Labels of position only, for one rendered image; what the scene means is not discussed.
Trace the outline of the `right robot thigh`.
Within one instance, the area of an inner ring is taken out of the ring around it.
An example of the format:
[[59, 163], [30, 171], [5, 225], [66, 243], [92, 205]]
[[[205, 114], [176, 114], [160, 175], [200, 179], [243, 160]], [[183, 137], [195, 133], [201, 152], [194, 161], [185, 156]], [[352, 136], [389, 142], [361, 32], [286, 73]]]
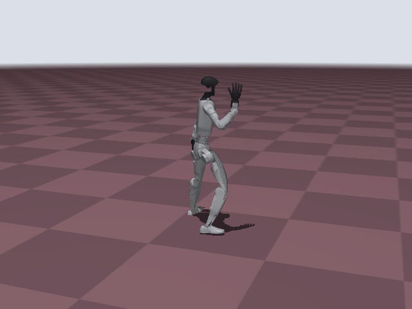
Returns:
[[[213, 164], [211, 164], [210, 166], [211, 171], [213, 172], [215, 179], [220, 183], [220, 186], [217, 189], [219, 188], [224, 189], [225, 197], [226, 197], [227, 190], [228, 190], [227, 174], [225, 172], [225, 168], [219, 156], [213, 150], [209, 151], [207, 149], [203, 149], [201, 150], [201, 159], [203, 160], [205, 164], [213, 162]], [[215, 193], [216, 193], [216, 190], [215, 190]]]

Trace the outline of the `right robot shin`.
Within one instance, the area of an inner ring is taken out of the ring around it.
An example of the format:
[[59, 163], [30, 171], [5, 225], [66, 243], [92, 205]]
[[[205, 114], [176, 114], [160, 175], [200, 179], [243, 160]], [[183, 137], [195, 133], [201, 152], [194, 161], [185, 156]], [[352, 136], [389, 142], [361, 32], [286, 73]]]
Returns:
[[[222, 189], [222, 188], [217, 189], [216, 194], [215, 194], [215, 196], [212, 200], [211, 207], [209, 209], [210, 214], [209, 214], [208, 220], [206, 222], [206, 225], [207, 225], [208, 228], [211, 227], [212, 223], [216, 219], [216, 216], [220, 213], [220, 211], [221, 211], [228, 195], [225, 199], [224, 199], [224, 197], [225, 197], [225, 190]], [[209, 224], [210, 224], [210, 226], [209, 226]], [[206, 227], [206, 225], [205, 225], [205, 227]]]

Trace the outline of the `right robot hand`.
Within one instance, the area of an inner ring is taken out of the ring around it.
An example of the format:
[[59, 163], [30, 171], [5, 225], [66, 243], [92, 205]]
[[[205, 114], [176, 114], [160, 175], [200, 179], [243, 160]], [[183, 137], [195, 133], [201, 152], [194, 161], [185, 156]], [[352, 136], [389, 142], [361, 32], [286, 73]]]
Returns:
[[242, 84], [241, 84], [241, 87], [240, 87], [240, 91], [239, 91], [239, 83], [238, 83], [238, 90], [237, 90], [237, 83], [236, 82], [235, 82], [235, 90], [234, 90], [234, 83], [232, 83], [232, 92], [231, 92], [229, 87], [228, 87], [228, 90], [229, 90], [229, 93], [230, 93], [231, 98], [232, 98], [230, 106], [232, 107], [233, 102], [238, 103], [238, 105], [239, 105], [238, 99], [241, 96]]

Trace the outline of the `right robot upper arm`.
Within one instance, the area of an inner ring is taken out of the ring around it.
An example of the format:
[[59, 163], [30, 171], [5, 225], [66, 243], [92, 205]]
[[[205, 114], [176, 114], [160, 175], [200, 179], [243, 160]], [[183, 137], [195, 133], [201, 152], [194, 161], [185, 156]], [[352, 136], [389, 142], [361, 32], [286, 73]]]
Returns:
[[214, 106], [210, 103], [206, 103], [203, 105], [203, 110], [206, 115], [210, 117], [210, 119], [213, 121], [214, 125], [220, 129], [220, 130], [225, 130], [227, 128], [227, 124], [224, 127], [218, 127], [218, 122], [220, 121], [220, 118], [217, 114], [217, 112], [214, 109]]

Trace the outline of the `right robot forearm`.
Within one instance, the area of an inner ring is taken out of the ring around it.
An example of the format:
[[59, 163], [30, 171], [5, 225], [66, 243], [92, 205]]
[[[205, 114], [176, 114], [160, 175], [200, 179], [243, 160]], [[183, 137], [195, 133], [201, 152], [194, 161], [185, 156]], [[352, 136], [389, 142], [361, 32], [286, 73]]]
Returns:
[[233, 102], [232, 107], [230, 109], [230, 112], [227, 113], [226, 116], [224, 116], [219, 122], [218, 122], [218, 127], [224, 127], [226, 124], [231, 123], [232, 119], [235, 117], [235, 115], [238, 114], [238, 103]]

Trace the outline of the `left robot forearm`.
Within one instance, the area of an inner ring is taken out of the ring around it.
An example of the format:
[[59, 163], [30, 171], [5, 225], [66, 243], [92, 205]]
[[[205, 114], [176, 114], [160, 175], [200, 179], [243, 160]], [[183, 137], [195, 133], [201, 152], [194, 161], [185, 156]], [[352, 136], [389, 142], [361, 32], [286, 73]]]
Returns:
[[197, 142], [197, 139], [198, 139], [198, 136], [199, 135], [197, 135], [197, 132], [196, 132], [196, 122], [194, 123], [194, 127], [193, 127], [194, 129], [193, 129], [193, 132], [192, 132], [192, 138], [191, 138], [191, 140], [193, 139], [195, 142]]

